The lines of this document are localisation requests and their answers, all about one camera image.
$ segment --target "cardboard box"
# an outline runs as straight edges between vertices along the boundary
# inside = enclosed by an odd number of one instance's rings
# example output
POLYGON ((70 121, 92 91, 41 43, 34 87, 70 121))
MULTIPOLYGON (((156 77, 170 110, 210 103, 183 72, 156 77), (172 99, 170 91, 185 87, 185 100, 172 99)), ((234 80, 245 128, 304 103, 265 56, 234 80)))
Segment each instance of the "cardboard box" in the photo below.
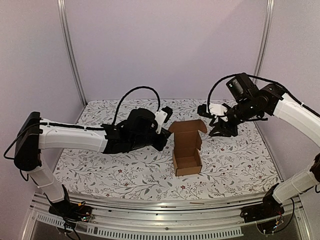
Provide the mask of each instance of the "cardboard box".
POLYGON ((202 168, 199 131, 207 133, 205 123, 198 120, 175 121, 168 129, 174 133, 173 165, 176 176, 198 174, 202 168))

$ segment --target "patterned table surface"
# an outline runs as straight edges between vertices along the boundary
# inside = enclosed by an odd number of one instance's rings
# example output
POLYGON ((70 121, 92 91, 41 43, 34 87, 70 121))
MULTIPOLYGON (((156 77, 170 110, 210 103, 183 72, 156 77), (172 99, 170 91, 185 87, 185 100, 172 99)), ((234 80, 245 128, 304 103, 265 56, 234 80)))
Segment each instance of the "patterned table surface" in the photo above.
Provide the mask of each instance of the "patterned table surface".
MULTIPOLYGON (((111 123, 118 100, 91 101, 78 123, 100 125, 111 123)), ((216 103, 232 101, 217 100, 216 103)), ((173 121, 199 117, 199 99, 166 99, 161 107, 169 106, 173 115, 163 126, 173 121)), ((155 111, 154 99, 125 100, 117 123, 126 119, 133 108, 155 111)), ((209 137, 202 134, 200 174, 176 177, 173 166, 173 135, 162 152, 145 147, 121 154, 102 154, 88 150, 65 149, 54 170, 58 181, 71 192, 113 198, 153 201, 196 200, 238 196, 268 190, 279 181, 275 166, 253 122, 238 126, 237 137, 209 137)))

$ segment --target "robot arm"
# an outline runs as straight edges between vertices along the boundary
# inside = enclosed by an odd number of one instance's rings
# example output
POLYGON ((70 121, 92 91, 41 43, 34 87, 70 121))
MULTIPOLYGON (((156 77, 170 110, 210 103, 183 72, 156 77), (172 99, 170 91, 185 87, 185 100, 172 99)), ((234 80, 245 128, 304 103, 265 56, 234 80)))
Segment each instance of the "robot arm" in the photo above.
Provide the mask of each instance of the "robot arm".
MULTIPOLYGON (((267 113, 291 124, 320 147, 320 117, 293 99, 282 85, 273 82, 259 90, 247 74, 241 73, 236 74, 226 86, 237 102, 235 106, 211 103, 209 107, 205 104, 198 107, 199 115, 212 119, 210 136, 235 137, 239 124, 252 121, 255 116, 254 120, 265 120, 263 117, 267 113)), ((277 212, 284 213, 283 202, 318 185, 319 158, 320 154, 306 169, 273 186, 262 204, 244 207, 241 216, 245 222, 277 216, 277 212)))
POLYGON ((145 146, 162 151, 171 135, 162 125, 171 115, 172 109, 169 107, 156 113, 139 108, 133 109, 128 118, 117 125, 94 127, 54 122, 42 119, 39 112, 32 112, 16 138, 14 164, 44 192, 51 205, 50 213, 67 221, 88 221, 92 208, 84 202, 70 202, 67 189, 58 183, 41 151, 68 148, 116 154, 145 146))

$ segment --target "wire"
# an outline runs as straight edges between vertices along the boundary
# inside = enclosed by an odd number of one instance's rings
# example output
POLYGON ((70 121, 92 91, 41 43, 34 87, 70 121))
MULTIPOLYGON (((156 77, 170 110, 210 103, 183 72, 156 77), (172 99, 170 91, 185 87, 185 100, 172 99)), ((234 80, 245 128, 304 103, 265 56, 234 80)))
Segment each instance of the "wire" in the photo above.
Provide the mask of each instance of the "wire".
POLYGON ((30 177, 33 181, 33 183, 36 185, 36 186, 39 186, 39 184, 32 178, 32 176, 30 177))
POLYGON ((314 191, 315 191, 316 194, 320 194, 320 191, 318 190, 318 185, 316 185, 316 186, 314 187, 314 191))
POLYGON ((77 231, 76 231, 76 228, 70 223, 70 221, 65 217, 65 216, 63 216, 60 212, 58 212, 58 210, 55 208, 55 206, 53 206, 53 204, 52 204, 52 202, 50 201, 50 199, 48 198, 48 196, 47 196, 47 194, 45 194, 44 193, 44 195, 45 195, 45 197, 46 197, 46 199, 48 200, 48 202, 50 203, 50 205, 53 207, 53 209, 55 210, 55 212, 60 216, 60 217, 62 217, 62 219, 64 220, 64 234, 69 238, 69 239, 71 239, 71 240, 76 240, 75 238, 72 238, 71 236, 69 236, 69 234, 67 233, 67 226, 66 226, 66 224, 68 224, 69 226, 70 226, 70 228, 73 230, 73 232, 74 232, 74 234, 76 235, 76 237, 78 238, 77 240, 81 240, 81 238, 80 238, 80 236, 79 236, 79 234, 77 233, 77 231))
POLYGON ((279 233, 279 232, 285 230, 289 226, 289 224, 291 223, 292 219, 294 218, 294 215, 295 215, 295 201, 292 198, 290 198, 290 200, 292 202, 292 214, 291 214, 291 217, 290 217, 288 223, 283 228, 281 228, 280 230, 275 231, 275 233, 279 233))
POLYGON ((245 120, 246 122, 256 122, 256 121, 268 121, 268 118, 266 117, 266 118, 259 118, 259 117, 257 117, 257 118, 254 118, 254 119, 247 119, 247 120, 245 120))
MULTIPOLYGON (((207 102, 206 102, 206 105, 207 105, 207 111, 208 113, 210 113, 210 108, 209 108, 209 105, 210 105, 210 98, 211 98, 211 94, 212 92, 214 91, 214 89, 217 87, 217 85, 219 83, 221 83, 223 80, 226 80, 226 79, 229 79, 229 78, 232 78, 232 77, 235 77, 236 75, 238 74, 232 74, 232 75, 228 75, 228 76, 225 76, 223 78, 221 78, 220 80, 218 80, 214 85, 213 87, 211 88, 209 94, 208 94, 208 98, 207 98, 207 102)), ((303 108, 307 109, 309 112, 313 113, 314 115, 316 115, 317 117, 320 118, 320 114, 317 113, 315 110, 313 110, 311 107, 305 105, 305 104, 302 104, 301 101, 299 101, 285 86, 283 86, 281 83, 277 82, 277 81, 274 81, 274 80, 270 80, 270 79, 267 79, 267 78, 263 78, 263 77, 260 77, 260 76, 254 76, 254 75, 251 75, 251 74, 247 74, 248 77, 250 78, 253 78, 253 79, 257 79, 257 80, 261 80, 261 81, 264 81, 264 82, 267 82, 267 83, 271 83, 271 84, 275 84, 279 87, 281 87, 294 101, 296 101, 298 104, 300 104, 303 108)))
POLYGON ((209 106, 210 106, 211 94, 213 93, 213 91, 215 90, 215 88, 217 87, 217 85, 218 85, 219 83, 221 83, 223 80, 226 80, 226 79, 235 77, 235 76, 238 75, 238 74, 232 74, 232 75, 225 76, 225 77, 221 78, 220 80, 218 80, 218 81, 213 85, 213 87, 211 88, 211 90, 210 90, 210 92, 209 92, 209 94, 208 94, 208 99, 207 99, 207 101, 206 101, 206 107, 207 107, 208 113, 210 113, 210 108, 209 108, 209 106))
POLYGON ((282 216, 281 212, 279 212, 279 211, 277 211, 277 213, 280 215, 280 218, 279 218, 279 220, 278 220, 278 222, 280 222, 280 220, 283 219, 284 216, 282 216))
POLYGON ((135 88, 132 88, 130 91, 128 91, 128 92, 121 98, 121 100, 119 101, 118 106, 116 107, 115 114, 114 114, 114 118, 113 118, 113 122, 112 122, 112 125, 113 125, 113 126, 114 126, 115 123, 116 123, 117 115, 118 115, 118 112, 119 112, 121 103, 124 101, 124 99, 125 99, 130 93, 132 93, 133 91, 138 90, 138 89, 149 89, 149 90, 153 91, 153 92, 155 93, 155 95, 156 95, 157 100, 158 100, 158 109, 157 109, 157 111, 160 110, 160 105, 161 105, 161 104, 160 104, 160 97, 159 97, 159 94, 157 93, 157 91, 154 90, 152 87, 149 87, 149 86, 137 86, 137 87, 135 87, 135 88))
POLYGON ((64 217, 63 217, 63 220, 65 221, 65 223, 64 223, 64 234, 65 234, 69 239, 71 239, 71 240, 76 240, 75 238, 69 236, 69 234, 67 233, 67 226, 66 226, 66 223, 67 223, 67 224, 70 226, 70 228, 72 229, 72 231, 74 232, 74 234, 76 235, 76 237, 78 238, 78 240, 81 240, 81 238, 80 238, 79 234, 77 233, 75 227, 72 226, 72 224, 70 224, 70 222, 69 222, 67 219, 65 219, 64 217))
MULTIPOLYGON (((249 77, 254 78, 254 79, 258 79, 267 83, 272 83, 275 84, 279 87, 281 87, 294 101, 296 101, 298 104, 302 105, 302 102, 299 101, 285 86, 283 86, 281 83, 277 82, 277 81, 273 81, 267 78, 263 78, 263 77, 259 77, 259 76, 254 76, 254 75, 250 75, 247 74, 249 77)), ((303 108, 307 109, 308 111, 310 111, 311 113, 313 113, 314 115, 316 115, 317 117, 320 118, 320 114, 317 113, 315 110, 313 110, 311 107, 307 106, 307 105, 302 105, 303 108)))
POLYGON ((7 153, 10 151, 10 149, 13 147, 13 145, 18 141, 18 139, 19 139, 23 134, 25 134, 25 132, 28 131, 29 129, 31 129, 31 128, 35 127, 35 126, 47 125, 47 124, 48 124, 48 123, 46 123, 46 122, 38 122, 38 123, 35 123, 35 124, 32 124, 32 125, 26 127, 22 132, 20 132, 20 133, 16 136, 15 140, 13 140, 13 142, 12 142, 12 143, 9 145, 9 147, 5 150, 5 152, 4 152, 4 154, 3 154, 3 157, 4 157, 5 159, 15 160, 13 157, 8 157, 8 156, 7 156, 7 153))
POLYGON ((29 181, 29 174, 26 174, 26 178, 25 178, 25 176, 23 175, 21 169, 20 169, 20 175, 21 175, 21 177, 23 178, 23 180, 25 180, 26 182, 29 181))
POLYGON ((292 214, 291 214, 291 217, 290 217, 289 221, 287 222, 287 224, 283 228, 278 230, 278 231, 274 231, 273 233, 264 233, 264 235, 272 235, 272 234, 279 233, 279 232, 285 230, 289 226, 289 224, 291 223, 291 221, 292 221, 292 219, 294 218, 294 215, 295 215, 295 201, 292 198, 290 198, 290 200, 292 202, 292 214))
POLYGON ((69 129, 84 129, 84 130, 90 130, 90 131, 104 131, 105 130, 103 127, 71 125, 71 124, 64 124, 64 123, 57 123, 57 122, 49 122, 47 124, 49 126, 53 126, 53 127, 62 127, 62 128, 69 128, 69 129))

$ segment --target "white wall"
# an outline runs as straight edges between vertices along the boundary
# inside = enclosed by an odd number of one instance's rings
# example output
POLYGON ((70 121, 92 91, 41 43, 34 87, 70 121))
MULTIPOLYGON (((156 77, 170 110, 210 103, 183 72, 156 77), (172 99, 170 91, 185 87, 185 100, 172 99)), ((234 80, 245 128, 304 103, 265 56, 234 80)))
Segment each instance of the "white wall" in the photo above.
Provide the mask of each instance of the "white wall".
MULTIPOLYGON (((3 152, 30 112, 74 123, 81 109, 57 1, 0 1, 0 239, 18 239, 35 192, 3 152)), ((57 151, 45 156, 53 166, 57 151)))
MULTIPOLYGON (((266 0, 66 1, 88 100, 119 99, 139 85, 164 99, 205 99, 219 78, 253 73, 266 7, 266 0)), ((212 96, 230 97, 223 85, 212 96)))
MULTIPOLYGON (((320 113, 320 1, 277 0, 261 77, 285 85, 320 113)), ((259 123, 285 178, 305 168, 320 150, 311 140, 276 118, 259 123)), ((315 239, 320 236, 320 196, 301 196, 315 239)))

